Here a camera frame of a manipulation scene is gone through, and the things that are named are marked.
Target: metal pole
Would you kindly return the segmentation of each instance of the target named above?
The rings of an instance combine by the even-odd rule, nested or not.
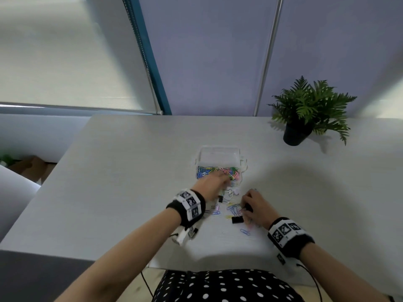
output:
[[[266,57],[264,59],[263,73],[260,77],[258,98],[256,100],[253,116],[258,116],[260,100],[262,99],[262,94],[263,94],[264,82],[266,81],[267,69],[269,68],[270,59],[271,59],[272,53],[273,53],[273,47],[275,45],[276,33],[277,33],[277,28],[279,26],[282,5],[283,5],[283,0],[277,0],[276,14],[275,14],[275,18],[273,20],[273,26],[272,26],[272,31],[270,34],[269,44],[267,46]]]

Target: table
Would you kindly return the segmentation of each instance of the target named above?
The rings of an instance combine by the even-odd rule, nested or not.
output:
[[[347,146],[330,131],[290,147],[266,117],[93,116],[0,249],[96,260],[194,183],[202,145],[235,145],[248,164],[242,193],[257,188],[368,282],[401,293],[403,122],[349,124]],[[246,236],[211,216],[186,248],[168,240],[150,266],[261,268],[312,284],[276,254],[264,230]]]

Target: clear plastic container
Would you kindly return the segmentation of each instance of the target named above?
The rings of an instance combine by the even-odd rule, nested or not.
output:
[[[196,159],[196,176],[198,167],[236,167],[238,180],[231,181],[231,187],[238,186],[242,181],[242,172],[246,170],[246,159],[240,155],[238,147],[204,145]]]

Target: wristband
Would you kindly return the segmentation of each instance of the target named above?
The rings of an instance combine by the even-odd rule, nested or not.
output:
[[[181,226],[190,228],[199,221],[205,212],[204,197],[194,190],[180,191],[167,205],[167,208],[175,209],[181,216]]]
[[[299,259],[301,250],[314,239],[293,220],[280,217],[272,223],[267,237],[286,257]]]

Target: black pot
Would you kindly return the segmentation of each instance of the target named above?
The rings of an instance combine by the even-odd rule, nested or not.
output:
[[[300,145],[312,133],[312,129],[306,126],[291,127],[288,123],[285,126],[283,140],[286,144],[291,146]]]

